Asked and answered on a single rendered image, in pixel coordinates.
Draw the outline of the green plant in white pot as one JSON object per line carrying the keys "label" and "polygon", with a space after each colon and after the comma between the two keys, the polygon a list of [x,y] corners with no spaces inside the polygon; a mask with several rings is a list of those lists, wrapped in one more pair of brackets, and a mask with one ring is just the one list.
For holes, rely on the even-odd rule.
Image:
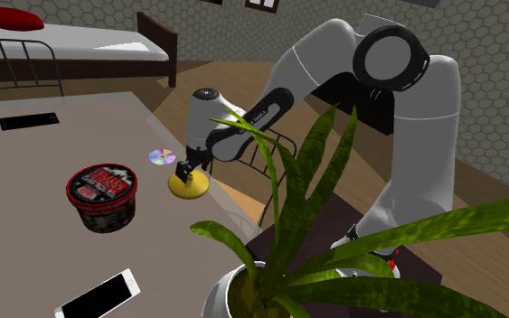
{"label": "green plant in white pot", "polygon": [[304,304],[340,304],[405,313],[412,318],[506,318],[487,304],[442,285],[397,279],[376,250],[439,239],[509,230],[509,200],[497,201],[418,220],[358,238],[287,269],[320,211],[333,193],[348,162],[357,115],[352,113],[329,165],[313,192],[307,190],[332,130],[335,107],[313,124],[298,155],[280,143],[287,177],[287,197],[276,202],[275,240],[265,267],[259,270],[242,241],[222,224],[204,220],[190,230],[220,241],[245,265],[255,295],[249,318],[267,318],[269,307],[281,306],[292,318],[311,318]]}

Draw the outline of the dark robot stand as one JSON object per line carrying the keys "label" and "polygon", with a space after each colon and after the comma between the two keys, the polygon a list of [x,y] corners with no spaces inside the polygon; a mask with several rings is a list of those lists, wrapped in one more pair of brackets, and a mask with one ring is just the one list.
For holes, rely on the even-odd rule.
{"label": "dark robot stand", "polygon": [[[291,272],[309,258],[329,249],[332,243],[344,236],[347,230],[362,216],[358,210],[333,193],[319,213],[287,270]],[[247,244],[247,249],[254,259],[265,261],[268,258],[274,237],[275,230],[270,227]],[[399,248],[396,265],[401,272],[402,279],[435,285],[441,283],[442,275],[405,247]],[[312,318],[412,318],[403,313],[382,313],[374,309],[335,304],[305,304],[304,309]]]}

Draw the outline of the dark low cabinet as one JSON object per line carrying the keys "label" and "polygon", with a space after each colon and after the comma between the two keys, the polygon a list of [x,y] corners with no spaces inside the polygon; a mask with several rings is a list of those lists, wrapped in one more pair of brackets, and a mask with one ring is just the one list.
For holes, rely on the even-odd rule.
{"label": "dark low cabinet", "polygon": [[311,92],[317,98],[339,110],[351,114],[356,107],[357,116],[367,126],[388,136],[394,128],[394,96],[391,91],[362,84],[350,72],[333,76]]}

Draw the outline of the dark wooden bed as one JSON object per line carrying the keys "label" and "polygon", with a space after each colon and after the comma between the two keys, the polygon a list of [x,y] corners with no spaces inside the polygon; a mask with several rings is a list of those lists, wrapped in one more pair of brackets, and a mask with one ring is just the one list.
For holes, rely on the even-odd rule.
{"label": "dark wooden bed", "polygon": [[176,86],[178,34],[142,12],[135,32],[45,24],[0,7],[0,84],[57,87],[64,80],[166,76]]}

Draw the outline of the dark framed wall picture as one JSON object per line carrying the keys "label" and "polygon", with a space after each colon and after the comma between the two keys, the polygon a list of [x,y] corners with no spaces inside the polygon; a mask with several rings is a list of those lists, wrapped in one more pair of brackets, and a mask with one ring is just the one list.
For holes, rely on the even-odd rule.
{"label": "dark framed wall picture", "polygon": [[278,10],[279,0],[245,0],[245,6],[267,13],[275,14]]}

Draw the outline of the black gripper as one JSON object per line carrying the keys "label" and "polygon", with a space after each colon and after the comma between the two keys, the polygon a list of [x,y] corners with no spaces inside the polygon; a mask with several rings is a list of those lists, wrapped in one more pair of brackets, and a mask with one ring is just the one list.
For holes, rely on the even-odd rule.
{"label": "black gripper", "polygon": [[208,164],[212,161],[212,152],[208,149],[202,150],[200,147],[192,149],[186,147],[186,164],[178,162],[176,165],[175,175],[178,178],[184,178],[184,183],[192,180],[193,170],[200,166],[204,171],[207,170]]}

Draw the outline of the shiny compact disc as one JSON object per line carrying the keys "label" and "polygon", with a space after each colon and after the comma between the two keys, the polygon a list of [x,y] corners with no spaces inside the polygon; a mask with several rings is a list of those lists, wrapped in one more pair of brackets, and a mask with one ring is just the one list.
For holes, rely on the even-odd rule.
{"label": "shiny compact disc", "polygon": [[156,149],[149,153],[148,159],[153,164],[168,165],[175,161],[176,154],[168,149]]}

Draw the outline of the yellow round dish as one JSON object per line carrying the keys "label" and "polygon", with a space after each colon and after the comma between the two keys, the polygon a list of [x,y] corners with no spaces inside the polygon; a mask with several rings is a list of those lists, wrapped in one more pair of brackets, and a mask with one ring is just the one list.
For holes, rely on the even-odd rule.
{"label": "yellow round dish", "polygon": [[167,186],[174,196],[180,199],[193,200],[208,192],[210,180],[201,171],[193,170],[187,178],[187,182],[183,182],[175,174],[172,174],[168,179]]}

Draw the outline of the grey table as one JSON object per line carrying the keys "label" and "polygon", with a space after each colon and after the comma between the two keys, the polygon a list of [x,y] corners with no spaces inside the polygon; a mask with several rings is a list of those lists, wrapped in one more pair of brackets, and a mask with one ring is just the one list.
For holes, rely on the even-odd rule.
{"label": "grey table", "polygon": [[[174,166],[148,155],[184,148],[134,94],[0,102],[0,118],[51,112],[59,124],[0,127],[0,318],[54,318],[127,268],[141,293],[105,318],[200,318],[240,260],[191,225],[214,220],[249,241],[258,224],[216,182],[196,200],[169,191]],[[89,231],[66,195],[76,172],[103,163],[129,167],[138,181],[134,219],[109,234]]]}

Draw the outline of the white smartphone with black screen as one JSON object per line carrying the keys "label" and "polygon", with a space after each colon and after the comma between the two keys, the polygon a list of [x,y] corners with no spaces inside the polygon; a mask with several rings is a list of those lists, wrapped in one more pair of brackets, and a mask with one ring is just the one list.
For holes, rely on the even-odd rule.
{"label": "white smartphone with black screen", "polygon": [[127,268],[54,310],[54,318],[104,318],[141,293]]}

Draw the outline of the flat black remote control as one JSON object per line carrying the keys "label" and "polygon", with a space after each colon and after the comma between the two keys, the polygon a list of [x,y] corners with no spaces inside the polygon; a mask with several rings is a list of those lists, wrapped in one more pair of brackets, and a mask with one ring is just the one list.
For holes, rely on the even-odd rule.
{"label": "flat black remote control", "polygon": [[59,123],[60,120],[54,112],[0,118],[0,127],[3,131]]}

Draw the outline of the black tub with red rim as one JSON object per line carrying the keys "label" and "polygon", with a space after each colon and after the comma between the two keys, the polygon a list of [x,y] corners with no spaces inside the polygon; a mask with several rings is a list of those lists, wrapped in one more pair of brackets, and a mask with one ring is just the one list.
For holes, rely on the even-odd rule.
{"label": "black tub with red rim", "polygon": [[66,194],[84,226],[95,233],[123,229],[136,214],[137,176],[122,164],[94,164],[75,173]]}

